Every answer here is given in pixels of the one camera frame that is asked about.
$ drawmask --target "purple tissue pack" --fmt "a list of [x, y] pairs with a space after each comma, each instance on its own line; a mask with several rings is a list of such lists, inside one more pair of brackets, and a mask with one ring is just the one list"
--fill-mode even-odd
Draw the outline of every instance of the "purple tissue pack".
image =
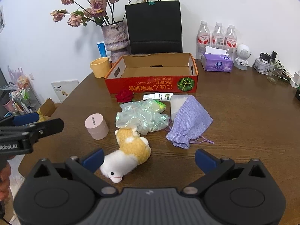
[[202, 66], [205, 71], [230, 72], [232, 70], [233, 61], [226, 55], [202, 54]]

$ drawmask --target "red cardboard box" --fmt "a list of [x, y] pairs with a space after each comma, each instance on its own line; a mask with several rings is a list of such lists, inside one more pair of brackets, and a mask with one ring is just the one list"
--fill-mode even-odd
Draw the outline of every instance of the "red cardboard box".
[[197, 89], [198, 70], [190, 53], [122, 56], [104, 78], [109, 93], [189, 92]]

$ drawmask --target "purple drawstring pouch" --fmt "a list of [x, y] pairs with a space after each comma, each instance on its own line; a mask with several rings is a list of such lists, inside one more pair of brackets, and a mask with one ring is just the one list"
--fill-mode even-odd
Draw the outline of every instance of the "purple drawstring pouch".
[[212, 118], [194, 96], [189, 96], [179, 109], [173, 123], [173, 127], [166, 138], [183, 149], [188, 149], [190, 143], [214, 142], [205, 139], [202, 134], [211, 125]]

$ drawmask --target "plush toy beak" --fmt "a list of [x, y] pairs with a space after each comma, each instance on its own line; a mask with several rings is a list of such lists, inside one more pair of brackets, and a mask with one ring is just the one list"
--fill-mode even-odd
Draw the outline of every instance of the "plush toy beak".
[[122, 181], [123, 176], [118, 176], [118, 177], [110, 177], [111, 181], [115, 184], [119, 183]]

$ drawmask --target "plastic wrapping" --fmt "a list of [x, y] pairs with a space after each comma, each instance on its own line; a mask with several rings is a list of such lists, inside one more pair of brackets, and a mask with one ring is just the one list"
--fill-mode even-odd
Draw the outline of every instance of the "plastic wrapping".
[[117, 113], [117, 128], [135, 128], [143, 135], [164, 129], [168, 126], [169, 116], [159, 113], [161, 108], [153, 99], [121, 104], [122, 112]]

